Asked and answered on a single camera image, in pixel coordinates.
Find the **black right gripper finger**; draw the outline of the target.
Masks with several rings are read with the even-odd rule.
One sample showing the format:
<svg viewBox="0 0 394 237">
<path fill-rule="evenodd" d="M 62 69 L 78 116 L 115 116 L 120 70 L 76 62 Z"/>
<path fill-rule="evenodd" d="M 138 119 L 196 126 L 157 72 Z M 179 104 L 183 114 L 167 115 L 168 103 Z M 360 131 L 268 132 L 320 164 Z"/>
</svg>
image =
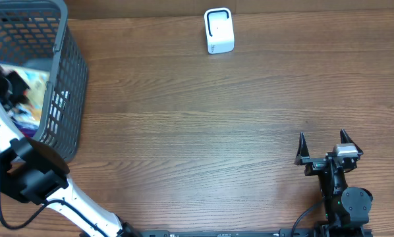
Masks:
<svg viewBox="0 0 394 237">
<path fill-rule="evenodd" d="M 297 151 L 296 156 L 300 157 L 300 158 L 309 158 L 310 157 L 308 146 L 307 146 L 306 139 L 304 137 L 303 132 L 300 133 L 299 143 L 298 143 L 298 151 Z"/>
<path fill-rule="evenodd" d="M 351 137 L 347 134 L 344 129 L 340 131 L 340 139 L 342 144 L 353 144 L 358 153 L 363 153 L 363 151 L 359 148 L 359 146 L 351 139 Z"/>
</svg>

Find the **colourful wet wipes pack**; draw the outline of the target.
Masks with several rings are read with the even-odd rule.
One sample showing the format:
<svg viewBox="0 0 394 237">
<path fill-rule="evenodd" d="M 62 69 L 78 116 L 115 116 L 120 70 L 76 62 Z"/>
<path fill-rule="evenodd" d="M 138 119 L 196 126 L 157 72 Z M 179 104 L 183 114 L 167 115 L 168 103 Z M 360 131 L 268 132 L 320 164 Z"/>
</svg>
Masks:
<svg viewBox="0 0 394 237">
<path fill-rule="evenodd" d="M 7 114 L 25 136 L 32 138 L 40 125 L 49 72 L 4 63 L 0 63 L 0 67 L 5 76 L 15 72 L 28 86 L 26 89 L 22 89 L 20 99 Z"/>
</svg>

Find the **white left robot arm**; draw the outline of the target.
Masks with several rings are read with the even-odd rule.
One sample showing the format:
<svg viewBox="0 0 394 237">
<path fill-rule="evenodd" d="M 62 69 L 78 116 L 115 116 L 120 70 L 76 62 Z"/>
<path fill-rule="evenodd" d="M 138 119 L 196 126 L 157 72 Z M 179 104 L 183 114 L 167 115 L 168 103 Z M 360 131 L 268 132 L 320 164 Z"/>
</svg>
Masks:
<svg viewBox="0 0 394 237">
<path fill-rule="evenodd" d="M 1 196 L 39 209 L 24 223 L 10 224 Z M 87 236 L 139 236 L 129 223 L 88 197 L 70 177 L 69 168 L 49 146 L 24 136 L 0 104 L 0 222 L 9 230 L 27 227 L 44 209 L 52 209 Z"/>
</svg>

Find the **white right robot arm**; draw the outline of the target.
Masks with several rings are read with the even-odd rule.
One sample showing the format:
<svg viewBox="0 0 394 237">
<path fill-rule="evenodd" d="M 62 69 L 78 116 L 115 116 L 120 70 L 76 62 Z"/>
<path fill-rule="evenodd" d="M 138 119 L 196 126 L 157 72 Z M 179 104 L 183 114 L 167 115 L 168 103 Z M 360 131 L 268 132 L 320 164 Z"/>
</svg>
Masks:
<svg viewBox="0 0 394 237">
<path fill-rule="evenodd" d="M 364 229 L 369 223 L 369 212 L 374 197 L 365 188 L 350 187 L 345 175 L 357 168 L 357 162 L 364 152 L 350 138 L 345 130 L 340 131 L 341 142 L 322 158 L 312 158 L 301 132 L 295 165 L 304 166 L 306 176 L 317 176 L 322 199 L 303 212 L 293 224 L 290 236 L 371 236 Z M 313 228 L 298 230 L 299 222 L 317 209 L 324 206 L 325 221 L 317 222 Z"/>
</svg>

